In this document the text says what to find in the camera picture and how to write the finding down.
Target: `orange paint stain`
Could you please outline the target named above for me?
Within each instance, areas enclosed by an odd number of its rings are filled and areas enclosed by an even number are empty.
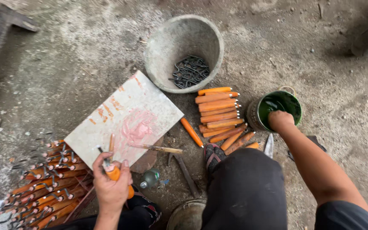
[[[141,85],[140,81],[136,77],[134,77],[134,79],[136,79],[137,84],[140,86],[140,88],[143,88],[143,86]]]
[[[107,121],[107,117],[103,115],[103,109],[102,108],[98,108],[97,112],[99,113],[99,116],[103,119],[103,122]]]
[[[123,109],[123,106],[121,106],[120,103],[115,100],[115,97],[111,96],[109,101],[110,103],[112,103],[112,105],[115,107],[117,111]]]
[[[103,103],[103,107],[105,107],[105,110],[109,113],[109,116],[110,116],[110,117],[113,117],[113,113],[112,113],[112,112],[110,112],[109,107],[107,107],[105,103]]]

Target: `concrete pot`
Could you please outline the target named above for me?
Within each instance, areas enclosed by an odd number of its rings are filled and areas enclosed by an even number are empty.
[[[172,78],[174,64],[187,55],[203,58],[210,75],[195,86],[180,89],[168,78]],[[150,36],[144,61],[149,78],[161,90],[190,93],[200,90],[215,77],[223,56],[224,41],[217,26],[207,18],[188,14],[168,20]]]

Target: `metal blade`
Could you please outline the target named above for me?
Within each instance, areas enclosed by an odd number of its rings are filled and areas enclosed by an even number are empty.
[[[273,159],[273,134],[269,134],[268,141],[266,141],[265,150],[263,151],[265,155]]]

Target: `dirt floor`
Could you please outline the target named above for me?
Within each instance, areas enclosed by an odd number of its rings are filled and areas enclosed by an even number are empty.
[[[232,86],[246,106],[279,86],[293,86],[303,105],[299,128],[317,135],[368,203],[368,58],[350,55],[354,37],[368,28],[363,0],[5,0],[40,26],[38,33],[13,28],[0,55],[0,193],[17,186],[11,167],[37,153],[35,139],[54,132],[64,138],[143,63],[149,35],[164,21],[187,13],[213,21],[222,33],[222,68],[208,87]],[[320,18],[318,3],[323,7]],[[193,126],[195,95],[166,95]],[[264,143],[267,133],[253,140]],[[274,159],[283,168],[289,229],[314,228],[316,202],[287,156],[278,135]],[[202,151],[181,124],[164,139],[185,149],[192,178],[205,194]],[[23,162],[26,167],[34,160]],[[155,165],[166,185],[143,193],[163,215],[191,200],[183,175],[167,155]],[[135,183],[140,175],[135,174]],[[94,201],[83,215],[97,213]]]

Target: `bucket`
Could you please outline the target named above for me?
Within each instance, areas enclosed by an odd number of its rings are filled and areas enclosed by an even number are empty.
[[[295,125],[298,125],[302,119],[302,107],[298,99],[289,92],[274,91],[249,104],[247,109],[249,125],[255,131],[275,133],[268,124],[268,115],[276,110],[292,114]]]
[[[199,230],[206,200],[197,199],[178,206],[171,214],[167,230]]]

